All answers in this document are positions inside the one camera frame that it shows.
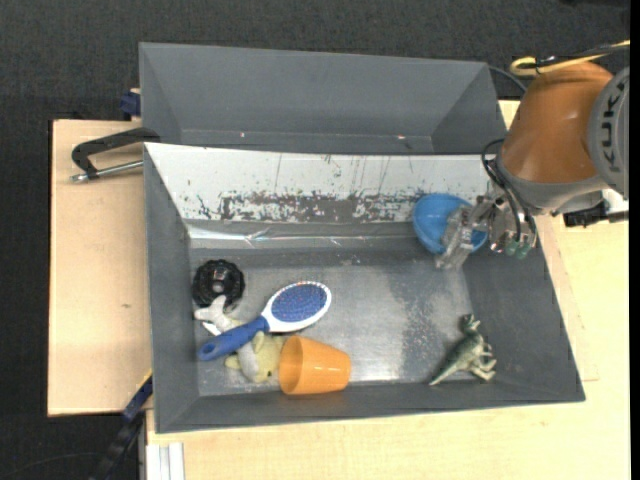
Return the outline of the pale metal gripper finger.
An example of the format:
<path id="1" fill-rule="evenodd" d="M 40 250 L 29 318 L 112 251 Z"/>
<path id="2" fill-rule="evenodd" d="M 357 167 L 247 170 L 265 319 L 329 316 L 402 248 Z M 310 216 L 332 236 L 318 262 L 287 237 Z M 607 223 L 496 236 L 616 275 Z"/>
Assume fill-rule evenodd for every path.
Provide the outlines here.
<path id="1" fill-rule="evenodd" d="M 461 207 L 451 212 L 447 217 L 446 227 L 441 237 L 444 252 L 438 254 L 435 258 L 437 268 L 445 270 L 460 268 L 463 261 L 461 256 L 464 231 L 463 217 L 464 210 Z"/>
<path id="2" fill-rule="evenodd" d="M 459 247 L 457 263 L 463 264 L 474 251 L 473 233 L 479 225 L 478 211 L 475 206 L 462 206 L 460 209 Z"/>

